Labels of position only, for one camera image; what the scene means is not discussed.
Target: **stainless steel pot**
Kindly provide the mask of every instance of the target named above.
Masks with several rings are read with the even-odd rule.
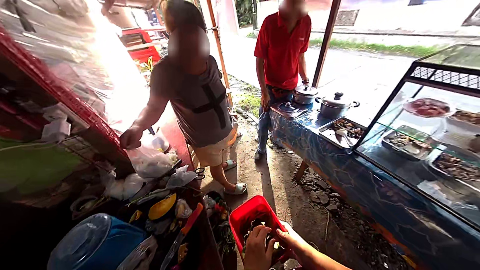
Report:
[[[349,99],[342,98],[342,96],[343,93],[337,92],[333,98],[315,98],[316,102],[322,104],[320,107],[320,113],[323,117],[337,119],[345,116],[351,107],[360,106],[360,102],[350,101]]]
[[[318,90],[311,86],[297,86],[293,90],[293,101],[299,104],[312,104]]]

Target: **hand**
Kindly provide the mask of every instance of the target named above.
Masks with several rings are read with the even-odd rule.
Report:
[[[142,145],[143,130],[138,126],[131,126],[120,136],[120,146],[124,149],[135,149]]]
[[[260,98],[260,104],[264,111],[268,111],[270,109],[270,95],[268,93],[264,93],[262,91],[262,97]]]
[[[243,268],[245,270],[267,270],[272,264],[273,245],[276,240],[271,239],[268,242],[268,248],[265,251],[265,239],[267,233],[272,229],[263,225],[256,226],[250,233],[245,245],[245,259]]]

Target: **knife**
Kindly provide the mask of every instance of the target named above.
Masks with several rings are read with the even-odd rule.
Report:
[[[175,255],[175,252],[180,247],[183,239],[188,234],[188,232],[192,228],[193,224],[195,223],[198,216],[200,215],[200,212],[202,212],[203,209],[204,209],[204,206],[201,203],[198,203],[195,211],[193,211],[193,213],[188,217],[187,224],[185,224],[185,227],[183,227],[180,230],[179,235],[177,235],[177,238],[175,238],[175,241],[173,241],[172,247],[170,248],[167,255],[165,256],[165,259],[163,259],[162,266],[160,267],[160,270],[165,270],[167,268],[168,264],[170,263],[173,256]]]

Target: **scissors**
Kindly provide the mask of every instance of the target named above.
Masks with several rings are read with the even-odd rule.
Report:
[[[205,178],[205,168],[204,167],[200,167],[200,168],[197,168],[194,170],[194,172],[197,174],[197,178],[196,180],[202,180],[203,178]]]

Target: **blue lid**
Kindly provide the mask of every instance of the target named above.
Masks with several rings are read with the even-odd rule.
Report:
[[[101,213],[77,224],[53,249],[47,270],[75,270],[81,267],[105,241],[111,220],[111,216]]]

